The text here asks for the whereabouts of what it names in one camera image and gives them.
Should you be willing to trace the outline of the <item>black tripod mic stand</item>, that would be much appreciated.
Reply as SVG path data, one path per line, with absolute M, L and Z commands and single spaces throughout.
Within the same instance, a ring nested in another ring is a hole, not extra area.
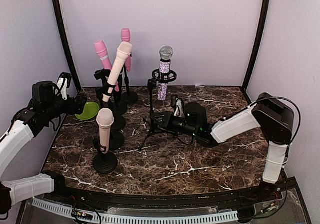
M 149 129 L 144 141 L 140 144 L 140 146 L 138 148 L 139 152 L 142 151 L 143 146 L 145 145 L 145 143 L 149 137 L 156 135 L 156 134 L 165 133 L 165 132 L 169 133 L 169 131 L 166 131 L 166 130 L 159 128 L 158 125 L 155 124 L 154 120 L 152 119 L 152 115 L 154 114 L 153 90 L 156 88 L 158 83 L 168 84 L 170 82 L 175 81 L 177 79 L 177 74 L 173 70 L 170 70 L 169 73 L 161 73 L 160 69 L 155 69 L 151 75 L 152 75 L 152 78 L 150 78 L 147 81 L 147 88 L 149 91 L 149 101 L 150 101 L 150 112 L 149 112 L 150 129 Z

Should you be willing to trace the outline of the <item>purple rhinestone microphone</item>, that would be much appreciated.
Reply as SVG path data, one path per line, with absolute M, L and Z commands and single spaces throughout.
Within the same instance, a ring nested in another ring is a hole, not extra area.
M 165 45 L 160 48 L 160 64 L 159 71 L 161 74 L 168 74 L 171 70 L 171 58 L 174 54 L 173 48 L 169 45 Z M 165 101 L 167 97 L 168 84 L 159 83 L 158 100 Z

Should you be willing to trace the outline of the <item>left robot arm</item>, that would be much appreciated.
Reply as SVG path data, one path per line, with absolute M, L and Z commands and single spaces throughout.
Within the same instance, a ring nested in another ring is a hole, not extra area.
M 62 114 L 81 114 L 87 99 L 71 97 L 67 78 L 58 83 L 41 81 L 32 86 L 32 99 L 28 106 L 18 111 L 9 129 L 0 139 L 0 171 L 3 173 L 18 152 L 43 128 L 49 127 Z M 56 173 L 43 174 L 0 183 L 0 212 L 7 213 L 17 203 L 35 196 L 51 193 L 60 202 L 67 202 L 70 190 L 60 182 L 62 176 Z

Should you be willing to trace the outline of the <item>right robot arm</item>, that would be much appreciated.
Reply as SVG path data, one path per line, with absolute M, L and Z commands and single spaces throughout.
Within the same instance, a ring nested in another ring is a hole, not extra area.
M 255 197 L 266 201 L 275 192 L 275 184 L 288 161 L 289 150 L 298 129 L 294 128 L 295 114 L 284 97 L 264 92 L 245 109 L 224 117 L 214 124 L 207 119 L 207 110 L 199 103 L 188 103 L 175 112 L 151 112 L 153 124 L 167 132 L 192 136 L 204 147 L 215 147 L 239 134 L 261 128 L 268 141 L 268 153 L 262 175 L 263 184 L 256 188 Z

